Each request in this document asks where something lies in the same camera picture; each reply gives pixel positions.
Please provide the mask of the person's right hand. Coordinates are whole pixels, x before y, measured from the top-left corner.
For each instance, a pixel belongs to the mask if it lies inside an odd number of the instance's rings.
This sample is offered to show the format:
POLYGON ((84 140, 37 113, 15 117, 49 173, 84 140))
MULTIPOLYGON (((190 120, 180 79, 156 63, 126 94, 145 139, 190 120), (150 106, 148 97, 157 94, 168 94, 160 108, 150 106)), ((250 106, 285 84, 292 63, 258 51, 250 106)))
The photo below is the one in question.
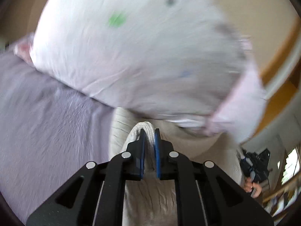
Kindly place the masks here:
POLYGON ((259 197, 262 192, 262 187, 260 184, 253 182, 251 178, 245 179, 243 189, 245 192, 251 193, 251 197, 254 199, 259 197))

